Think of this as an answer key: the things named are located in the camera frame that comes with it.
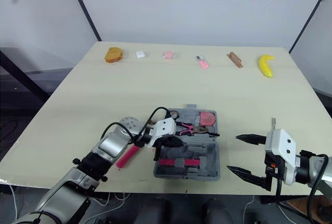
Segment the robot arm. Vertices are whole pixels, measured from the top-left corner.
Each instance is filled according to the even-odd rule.
[[[107,181],[105,174],[125,151],[131,136],[135,136],[137,142],[152,146],[159,138],[175,133],[172,118],[158,121],[153,128],[144,128],[143,132],[144,125],[135,118],[123,118],[120,124],[125,126],[131,135],[121,126],[117,126],[114,132],[105,135],[82,160],[73,160],[77,166],[71,168],[43,196],[34,212],[13,223],[79,223],[91,203],[89,193],[98,187],[100,180]]]
[[[324,158],[311,152],[303,150],[300,155],[296,155],[296,143],[283,129],[273,130],[267,134],[267,137],[244,134],[236,138],[249,144],[265,145],[266,177],[252,175],[250,171],[239,167],[227,167],[244,181],[261,186],[268,191],[271,191],[273,177],[281,179],[287,185],[298,182],[308,184],[311,188],[323,165]],[[318,190],[332,202],[332,158],[329,158]]]

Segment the floor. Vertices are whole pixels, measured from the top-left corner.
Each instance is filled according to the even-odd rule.
[[[19,216],[30,213],[34,207],[46,193],[46,189],[17,187],[15,190],[17,208]],[[117,196],[122,198],[122,194],[118,193]],[[118,210],[109,212],[108,214],[100,215],[100,219],[108,218],[112,224],[129,224],[133,223],[137,213],[144,206],[146,202],[153,198],[163,198],[169,200],[172,205],[171,223],[182,224],[196,224],[202,223],[201,209],[202,205],[209,199],[218,199],[227,207],[233,222],[242,223],[243,210],[247,202],[252,200],[252,195],[201,195],[201,194],[138,194],[133,193],[125,200],[123,206]],[[121,201],[115,199],[111,194],[109,204],[107,206],[99,206],[97,202],[92,201],[90,208],[87,210],[83,217],[83,222],[89,217],[96,215],[100,212],[115,208],[121,204]],[[0,194],[0,223],[11,223],[13,221],[15,211],[13,207],[13,199],[11,194]],[[287,213],[288,217],[296,223],[306,223],[301,217],[293,213]],[[255,196],[254,202],[248,205],[245,222],[247,224],[254,224],[255,221],[262,221],[262,223],[290,223],[281,213],[276,204],[262,205],[259,197]]]
[[[28,92],[18,92],[20,97],[24,96],[25,99],[33,96]],[[318,96],[321,98],[328,112],[332,115],[332,99],[323,95]],[[17,111],[17,105],[12,109],[8,105],[1,106],[2,115],[0,117],[0,160],[10,149],[12,144],[23,132],[25,127],[30,123],[34,114],[40,108],[40,102],[31,100],[28,109]],[[34,210],[34,207],[45,194],[46,189],[15,187],[15,199],[19,216],[23,216]],[[121,201],[115,199],[112,193],[110,201],[107,206],[103,207],[92,201],[90,208],[87,210],[83,221],[97,213],[113,209],[121,204]],[[115,211],[99,216],[99,218],[109,218],[112,223],[133,223],[137,213],[144,206],[146,202],[153,198],[164,198],[169,200],[172,204],[171,223],[201,223],[201,207],[208,199],[214,198],[221,200],[228,208],[234,223],[242,223],[243,210],[247,202],[252,200],[251,195],[201,195],[201,194],[131,194],[125,200],[123,206]],[[14,204],[9,187],[0,185],[0,223],[11,223],[14,220]],[[296,223],[308,223],[293,213],[286,211],[289,218]],[[276,204],[263,205],[260,203],[259,196],[255,196],[255,200],[247,207],[244,223],[257,223],[256,221],[263,221],[262,223],[291,223],[281,213]]]

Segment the pink tool handle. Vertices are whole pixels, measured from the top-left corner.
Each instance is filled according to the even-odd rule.
[[[185,166],[199,166],[199,159],[185,159]],[[159,165],[174,166],[175,159],[160,159]]]
[[[125,166],[125,164],[131,159],[131,157],[133,155],[136,154],[136,152],[138,152],[138,150],[140,149],[140,147],[133,145],[127,152],[126,154],[123,155],[123,157],[116,162],[116,167],[118,167],[119,169],[123,168]]]

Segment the pink eraser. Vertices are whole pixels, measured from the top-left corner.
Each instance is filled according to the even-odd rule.
[[[125,166],[125,164],[132,158],[133,155],[136,154],[136,152],[138,152],[138,150],[140,149],[140,147],[133,145],[132,147],[130,147],[130,149],[126,152],[126,154],[123,155],[122,158],[120,158],[119,161],[116,162],[116,167],[118,167],[119,169],[123,168]]]
[[[165,51],[163,54],[162,54],[162,57],[166,60],[172,60],[174,59],[174,52],[171,51],[171,50],[168,50],[168,51]]]

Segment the yellow banana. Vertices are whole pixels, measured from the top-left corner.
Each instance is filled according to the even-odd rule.
[[[259,64],[259,68],[262,71],[262,73],[266,77],[272,78],[273,77],[273,71],[271,70],[271,68],[269,67],[269,65],[267,63],[267,60],[270,60],[270,59],[274,59],[274,57],[272,57],[268,54],[262,55],[259,58],[258,64]]]

